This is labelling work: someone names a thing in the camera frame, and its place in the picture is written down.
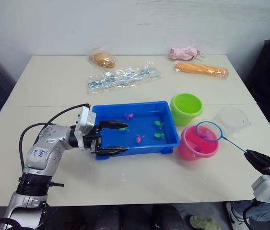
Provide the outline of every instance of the floor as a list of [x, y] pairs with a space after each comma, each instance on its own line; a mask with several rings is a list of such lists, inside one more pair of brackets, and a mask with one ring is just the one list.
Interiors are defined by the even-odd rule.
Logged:
[[[205, 217], [213, 217], [222, 230], [231, 230], [227, 220], [226, 213], [221, 202], [213, 203], [187, 203], [173, 204], [180, 212], [183, 218], [189, 215], [201, 215]], [[152, 212], [152, 205], [140, 205], [148, 213]], [[47, 222], [48, 230], [62, 230], [65, 223], [73, 223], [73, 226], [86, 225], [88, 222], [94, 222], [99, 213], [104, 209], [104, 206], [86, 206], [86, 207], [51, 207], [54, 211], [54, 219], [49, 219]], [[4, 215], [6, 207], [0, 207], [0, 218]], [[270, 222], [255, 222], [250, 221], [253, 230], [270, 230]]]

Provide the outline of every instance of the person's leg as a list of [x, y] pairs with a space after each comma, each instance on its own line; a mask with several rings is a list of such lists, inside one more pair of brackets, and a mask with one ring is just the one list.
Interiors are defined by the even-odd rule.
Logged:
[[[250, 206], [249, 200], [227, 202], [226, 208], [233, 226], [233, 229], [247, 229], [243, 222], [243, 211]], [[247, 212], [247, 217], [256, 221], [270, 220], [270, 204], [263, 203], [258, 207], [253, 207]]]

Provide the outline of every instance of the white table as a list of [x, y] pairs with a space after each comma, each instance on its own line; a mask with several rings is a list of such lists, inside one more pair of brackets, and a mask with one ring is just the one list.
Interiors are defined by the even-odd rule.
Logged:
[[[47, 121], [57, 112], [80, 103], [169, 102], [178, 92], [192, 92], [204, 103], [203, 114], [195, 118], [192, 124], [210, 120], [220, 108], [233, 105], [246, 113], [252, 125], [231, 140], [245, 149], [270, 156], [270, 126], [225, 56], [209, 56], [204, 64], [227, 67], [230, 72], [227, 80], [174, 73], [174, 64], [163, 56], [118, 57], [119, 64], [131, 59], [135, 64], [153, 60], [155, 66], [166, 74], [161, 80], [134, 88], [88, 95], [85, 86], [87, 76], [100, 70], [91, 68], [85, 62], [85, 57], [32, 58], [0, 113], [0, 206], [8, 204], [21, 175], [18, 140], [22, 130], [30, 124]], [[72, 74], [67, 78], [66, 73], [71, 70]], [[56, 73], [55, 77], [50, 77], [53, 72]], [[82, 78], [82, 85], [76, 84], [73, 78], [78, 81]], [[46, 86], [50, 79], [51, 86]], [[167, 87], [167, 84], [174, 82], [173, 79], [180, 82], [176, 85], [178, 90]], [[203, 81], [208, 81], [213, 90], [204, 90]], [[164, 93], [155, 95], [156, 87], [164, 89]], [[56, 123], [73, 125], [78, 111], [62, 115]], [[24, 153], [32, 145], [38, 131], [36, 128], [27, 133], [23, 142]], [[169, 155], [155, 153], [96, 161], [94, 155], [72, 149], [64, 153], [53, 178], [57, 183], [64, 183], [65, 187], [50, 188], [48, 202], [52, 206], [78, 206], [252, 199], [251, 185], [259, 175], [243, 153], [227, 141], [220, 143], [215, 156], [195, 162], [182, 160], [176, 150]]]

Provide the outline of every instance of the pink toy fish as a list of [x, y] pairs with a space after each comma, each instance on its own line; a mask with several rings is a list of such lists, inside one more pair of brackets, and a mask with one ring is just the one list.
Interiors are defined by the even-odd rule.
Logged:
[[129, 120], [130, 118], [132, 118], [134, 116], [134, 113], [130, 113], [130, 114], [124, 114], [124, 117]]
[[137, 143], [142, 142], [142, 138], [144, 138], [144, 136], [140, 136], [140, 135], [137, 134], [136, 142], [137, 142]]

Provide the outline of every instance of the clear plastic container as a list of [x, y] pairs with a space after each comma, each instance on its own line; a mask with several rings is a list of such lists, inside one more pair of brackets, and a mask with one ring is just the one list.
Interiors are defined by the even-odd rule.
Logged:
[[244, 128], [251, 126], [247, 115], [234, 107], [222, 108], [212, 121], [222, 129], [225, 137], [232, 136]]

